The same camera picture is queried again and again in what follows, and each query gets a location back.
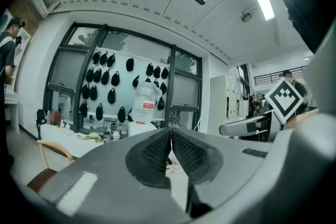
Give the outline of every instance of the black shirt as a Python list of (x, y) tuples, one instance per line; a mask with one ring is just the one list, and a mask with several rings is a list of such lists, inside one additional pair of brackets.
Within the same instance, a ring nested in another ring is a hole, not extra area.
[[(6, 38), (10, 37), (8, 32), (3, 32), (0, 35), (0, 42)], [(0, 72), (6, 66), (13, 66), (14, 65), (14, 54), (15, 54), (15, 43), (14, 41), (9, 41), (0, 47)], [(5, 100), (5, 70), (2, 71), (0, 74), (0, 102), (4, 102)]]

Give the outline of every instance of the white wall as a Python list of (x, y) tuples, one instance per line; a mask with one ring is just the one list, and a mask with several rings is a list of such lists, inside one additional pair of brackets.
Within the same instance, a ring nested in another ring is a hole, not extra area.
[[(274, 72), (281, 72), (286, 69), (292, 69), (296, 67), (306, 66), (310, 59), (313, 57), (313, 53), (311, 51), (297, 51), (291, 54), (286, 54), (280, 57), (276, 57), (273, 59), (269, 59), (267, 61), (257, 63), (256, 67), (251, 68), (251, 76), (252, 76), (252, 84), (254, 86), (255, 93), (258, 92), (267, 92), (270, 90), (275, 84), (262, 84), (255, 86), (254, 77), (262, 76)], [(302, 78), (297, 79), (297, 81), (305, 84), (305, 81)]]
[(17, 93), (19, 95), (19, 123), (37, 136), (36, 111), (43, 107), (43, 96), (48, 71), (65, 33), (73, 22), (107, 24), (137, 31), (158, 38), (204, 59), (203, 96), (200, 131), (206, 132), (208, 122), (209, 80), (228, 72), (228, 66), (208, 51), (177, 33), (135, 17), (107, 12), (77, 11), (49, 15), (32, 37), (20, 65)]
[(38, 136), (36, 112), (43, 108), (43, 96), (48, 71), (56, 50), (72, 21), (69, 14), (48, 16), (38, 27), (28, 44), (17, 78), (19, 123)]

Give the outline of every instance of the black rubber pad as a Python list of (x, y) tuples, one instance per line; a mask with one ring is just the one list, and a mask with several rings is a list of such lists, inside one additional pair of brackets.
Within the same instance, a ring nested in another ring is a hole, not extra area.
[(244, 149), (243, 153), (248, 154), (248, 155), (252, 155), (252, 156), (256, 156), (256, 157), (260, 157), (260, 158), (266, 158), (266, 156), (267, 156), (267, 152), (252, 150), (251, 148)]

